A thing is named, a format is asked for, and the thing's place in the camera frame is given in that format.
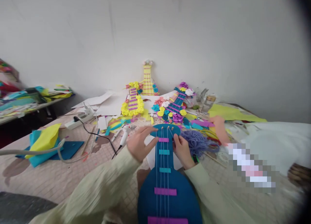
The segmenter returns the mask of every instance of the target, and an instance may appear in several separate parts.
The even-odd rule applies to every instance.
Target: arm
[[[252,218],[245,211],[246,207],[243,207],[243,204],[237,203],[228,191],[209,178],[200,163],[195,165],[188,142],[184,138],[174,135],[174,140],[174,151],[199,197],[203,223],[266,223],[255,215]]]
[[[38,215],[32,223],[101,223],[105,211],[117,205],[133,173],[156,145],[158,138],[144,145],[144,139],[154,130],[139,129],[114,160],[91,171],[64,203]]]

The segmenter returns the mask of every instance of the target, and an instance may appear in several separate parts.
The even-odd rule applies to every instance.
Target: power strip
[[[85,122],[91,120],[92,118],[94,118],[94,112],[91,110],[91,111],[88,112],[88,114],[84,114],[84,113],[83,113],[83,114],[81,114],[81,116],[78,115],[77,117],[78,117],[83,123],[85,123]],[[74,120],[72,120],[72,121],[66,123],[66,124],[65,124],[65,127],[66,127],[67,129],[69,129],[69,130],[72,130],[72,129],[74,129],[74,128],[80,126],[80,125],[82,124],[81,121],[75,122]]]

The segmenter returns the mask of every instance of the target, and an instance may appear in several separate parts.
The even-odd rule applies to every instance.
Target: person's left hand
[[[127,141],[127,148],[132,156],[138,161],[142,162],[143,159],[149,154],[152,148],[159,141],[159,138],[153,138],[152,141],[146,146],[144,140],[151,133],[156,131],[152,126],[141,127],[133,134],[133,136]]]

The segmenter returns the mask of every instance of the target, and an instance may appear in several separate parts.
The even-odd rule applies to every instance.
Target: teal decorated guitar
[[[160,124],[151,133],[159,137],[155,167],[144,181],[138,197],[139,224],[202,224],[198,200],[189,181],[174,169],[173,136],[176,125]]]

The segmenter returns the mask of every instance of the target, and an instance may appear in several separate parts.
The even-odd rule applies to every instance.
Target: light green sleeve
[[[252,218],[233,199],[231,194],[221,188],[199,163],[185,171],[192,182],[200,199],[200,209],[204,224],[210,223],[262,223],[257,218]]]
[[[114,160],[87,174],[64,203],[36,216],[31,223],[101,223],[105,211],[120,201],[139,166],[125,147]]]

